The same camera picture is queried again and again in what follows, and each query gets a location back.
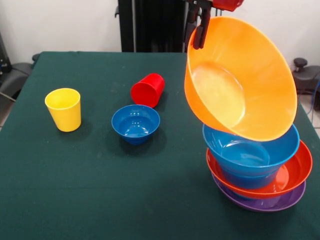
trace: stack of bowls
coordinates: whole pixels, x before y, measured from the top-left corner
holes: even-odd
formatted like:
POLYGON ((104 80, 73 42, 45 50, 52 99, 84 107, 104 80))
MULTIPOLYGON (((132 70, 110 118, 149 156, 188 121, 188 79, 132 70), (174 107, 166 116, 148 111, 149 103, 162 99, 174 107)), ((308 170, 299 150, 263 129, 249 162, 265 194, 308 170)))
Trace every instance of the stack of bowls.
POLYGON ((293 125, 297 93, 284 57, 263 33, 232 17, 210 19, 202 49, 193 48, 194 36, 184 90, 204 123, 214 181, 253 211, 293 206, 304 193, 312 156, 293 125))

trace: plastic cup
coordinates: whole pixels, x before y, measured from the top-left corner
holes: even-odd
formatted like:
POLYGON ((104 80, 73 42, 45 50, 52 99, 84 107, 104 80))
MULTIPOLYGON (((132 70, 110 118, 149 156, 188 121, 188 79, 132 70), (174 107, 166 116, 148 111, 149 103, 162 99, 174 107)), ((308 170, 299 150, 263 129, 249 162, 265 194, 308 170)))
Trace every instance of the plastic cup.
POLYGON ((254 141, 285 134, 297 111, 291 70, 277 47, 233 17, 210 19, 204 47, 187 50, 184 91, 207 126, 254 141))
POLYGON ((59 88, 44 99, 56 127, 62 132, 72 132, 81 125, 80 93, 71 88, 59 88))
POLYGON ((131 97, 135 104, 154 108, 165 88, 165 80, 157 73, 151 73, 131 88, 131 97))

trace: purple bowl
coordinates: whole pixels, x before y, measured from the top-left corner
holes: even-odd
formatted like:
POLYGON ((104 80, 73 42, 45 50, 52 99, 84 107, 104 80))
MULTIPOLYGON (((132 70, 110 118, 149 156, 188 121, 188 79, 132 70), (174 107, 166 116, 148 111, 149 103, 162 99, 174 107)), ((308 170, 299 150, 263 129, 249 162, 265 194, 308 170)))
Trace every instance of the purple bowl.
POLYGON ((254 212, 272 213, 288 209, 300 201, 306 190, 306 181, 304 181, 294 190, 281 196, 266 199, 245 198, 235 194, 224 186, 214 175, 212 176, 218 188, 228 199, 236 205, 254 212))

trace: red bowl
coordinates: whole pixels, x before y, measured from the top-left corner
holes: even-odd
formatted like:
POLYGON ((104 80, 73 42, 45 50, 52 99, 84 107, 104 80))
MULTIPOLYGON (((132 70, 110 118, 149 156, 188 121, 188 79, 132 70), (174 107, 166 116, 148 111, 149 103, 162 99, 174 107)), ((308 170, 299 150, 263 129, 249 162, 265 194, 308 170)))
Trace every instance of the red bowl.
POLYGON ((206 151, 206 162, 213 175, 223 185, 239 195, 252 199, 274 198, 294 190, 307 179, 313 165, 308 147, 300 140, 300 146, 296 154, 280 167, 275 179, 270 184, 258 189, 244 189, 226 180, 209 148, 206 151))

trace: black knob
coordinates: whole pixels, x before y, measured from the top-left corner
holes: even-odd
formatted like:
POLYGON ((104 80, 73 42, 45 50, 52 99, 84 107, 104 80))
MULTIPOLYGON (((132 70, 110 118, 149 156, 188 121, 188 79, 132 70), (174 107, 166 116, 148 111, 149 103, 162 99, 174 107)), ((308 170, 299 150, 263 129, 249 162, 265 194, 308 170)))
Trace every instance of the black knob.
POLYGON ((297 57, 293 60, 293 63, 297 68, 303 68, 308 64, 308 61, 302 57, 297 57))

